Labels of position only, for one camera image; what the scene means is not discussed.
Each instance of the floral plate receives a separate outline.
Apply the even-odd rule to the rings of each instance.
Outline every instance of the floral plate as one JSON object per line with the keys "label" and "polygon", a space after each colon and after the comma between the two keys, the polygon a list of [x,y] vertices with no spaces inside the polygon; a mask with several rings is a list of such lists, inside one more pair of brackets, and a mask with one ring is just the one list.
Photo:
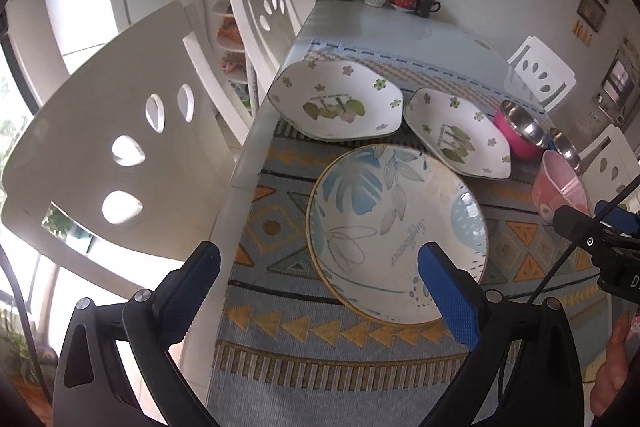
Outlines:
{"label": "floral plate", "polygon": [[418,248],[437,241],[480,280],[487,231],[475,198],[435,158],[373,145],[329,165],[306,210],[311,258],[351,310],[382,323],[418,325],[440,317],[417,269]]}
{"label": "floral plate", "polygon": [[404,120],[458,174],[496,180],[511,175],[507,139],[468,100],[423,87],[404,108]]}
{"label": "floral plate", "polygon": [[386,136],[402,123],[402,92],[349,60],[302,60],[273,81],[267,97],[302,134],[323,141]]}

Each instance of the screw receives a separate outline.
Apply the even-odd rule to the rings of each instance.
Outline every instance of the screw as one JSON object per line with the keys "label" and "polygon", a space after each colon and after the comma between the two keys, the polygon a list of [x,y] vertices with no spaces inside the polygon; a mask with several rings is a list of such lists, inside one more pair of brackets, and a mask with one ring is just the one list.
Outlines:
{"label": "screw", "polygon": [[502,294],[498,290],[487,290],[484,298],[489,302],[498,303],[502,300]]}
{"label": "screw", "polygon": [[135,295],[133,295],[133,299],[136,302],[144,302],[148,301],[151,296],[151,290],[143,289],[138,290]]}
{"label": "screw", "polygon": [[546,305],[549,306],[552,310],[559,310],[561,308],[560,301],[555,297],[549,297],[545,300]]}
{"label": "screw", "polygon": [[91,304],[91,299],[89,297],[82,297],[76,304],[76,308],[84,310],[89,304]]}

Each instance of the pink cup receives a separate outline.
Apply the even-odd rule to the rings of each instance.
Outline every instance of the pink cup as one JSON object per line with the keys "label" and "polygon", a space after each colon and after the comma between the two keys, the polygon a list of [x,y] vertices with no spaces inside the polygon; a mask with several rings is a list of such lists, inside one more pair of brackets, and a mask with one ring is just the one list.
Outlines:
{"label": "pink cup", "polygon": [[531,197],[536,210],[548,223],[553,221],[556,210],[564,204],[589,216],[587,193],[580,178],[555,151],[545,151],[542,155]]}

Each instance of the dining table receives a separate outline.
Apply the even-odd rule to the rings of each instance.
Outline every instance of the dining table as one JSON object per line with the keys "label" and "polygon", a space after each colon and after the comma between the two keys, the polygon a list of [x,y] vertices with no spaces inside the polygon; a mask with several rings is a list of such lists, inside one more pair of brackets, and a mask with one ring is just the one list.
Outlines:
{"label": "dining table", "polygon": [[[405,103],[431,87],[489,117],[512,100],[544,127],[552,124],[485,38],[435,18],[319,0],[280,71],[300,60],[364,64],[396,84]],[[260,106],[210,237],[221,272],[183,349],[182,371],[220,425],[417,426],[465,359],[466,347],[442,319],[421,327],[367,320],[335,299],[314,269],[305,234],[309,194],[333,160],[377,142],[428,152],[405,124],[382,139],[319,142],[268,99]],[[514,160],[508,180],[464,178],[488,230],[481,286],[521,301],[568,245],[533,206],[537,168]],[[610,331],[610,299],[597,275],[578,250],[543,293],[562,302],[583,368]],[[515,353],[511,346],[507,374]],[[478,418],[496,403],[494,385]]]}

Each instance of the blue leaf pattern plate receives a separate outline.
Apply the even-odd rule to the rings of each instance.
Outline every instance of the blue leaf pattern plate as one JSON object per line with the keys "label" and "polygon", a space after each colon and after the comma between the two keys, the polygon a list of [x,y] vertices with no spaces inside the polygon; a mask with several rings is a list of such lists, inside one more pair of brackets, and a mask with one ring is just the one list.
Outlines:
{"label": "blue leaf pattern plate", "polygon": [[427,241],[474,279],[484,270],[479,205],[455,173],[418,150],[380,144],[341,156],[316,182],[306,216],[320,277],[370,320],[419,325],[440,317],[416,266]]}

